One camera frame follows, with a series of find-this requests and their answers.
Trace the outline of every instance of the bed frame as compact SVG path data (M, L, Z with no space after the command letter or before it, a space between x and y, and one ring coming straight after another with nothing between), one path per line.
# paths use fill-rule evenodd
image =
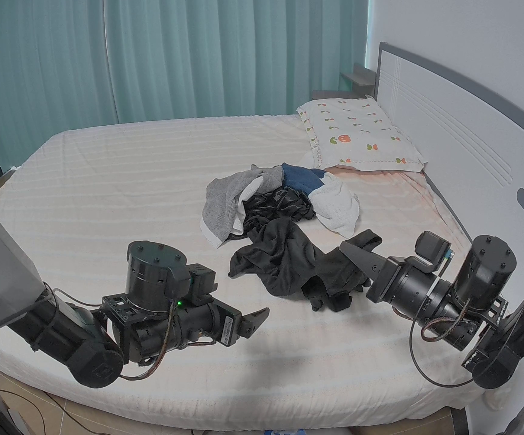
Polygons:
M428 159L425 175L470 237L505 240L524 298L524 111L472 79L382 42L375 99Z

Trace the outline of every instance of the floral pillow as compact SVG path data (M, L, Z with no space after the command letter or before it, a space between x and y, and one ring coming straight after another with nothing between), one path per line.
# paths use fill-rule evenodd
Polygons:
M426 163L373 98L313 100L296 111L306 126L319 169L419 172Z

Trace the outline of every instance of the white bed sheet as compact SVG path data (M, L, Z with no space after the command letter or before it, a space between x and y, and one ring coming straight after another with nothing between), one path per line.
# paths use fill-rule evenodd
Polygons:
M205 188L213 178L298 163L308 150L296 116L203 118L71 130L52 137L0 190L0 221L42 278L96 303L125 288L126 249L153 240L217 272L215 296L250 313L271 313L251 339L231 348L169 353L141 382L80 386L68 370L0 330L0 370L37 388L124 417L188 429L255 430L383 424L461 408L481 390L427 383L408 349L409 322L388 304L355 293L351 308L313 312L308 301L275 298L258 277L227 277L229 259L248 240L215 250L201 234ZM453 279L469 243L418 173L337 170L358 194L356 232L382 236L376 251L407 256L429 229L453 243ZM343 238L316 219L300 226L323 251ZM423 368L445 383L468 377L463 353L415 339ZM125 373L139 369L130 364Z

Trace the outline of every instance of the curtain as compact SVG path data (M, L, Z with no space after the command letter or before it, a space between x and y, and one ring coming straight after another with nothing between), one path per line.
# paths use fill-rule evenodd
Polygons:
M0 0L0 162L58 132L287 114L348 89L368 0Z
M0 166L51 136L114 124L102 0L0 0Z

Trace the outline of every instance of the gray garment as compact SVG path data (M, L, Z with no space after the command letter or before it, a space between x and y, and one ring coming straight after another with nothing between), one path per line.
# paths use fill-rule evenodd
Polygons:
M250 170L237 172L223 179L214 179L208 184L200 227L214 247L218 248L234 227L240 194L260 176L263 177L263 182L256 193L272 192L282 185L284 170L282 166L259 168L252 164Z

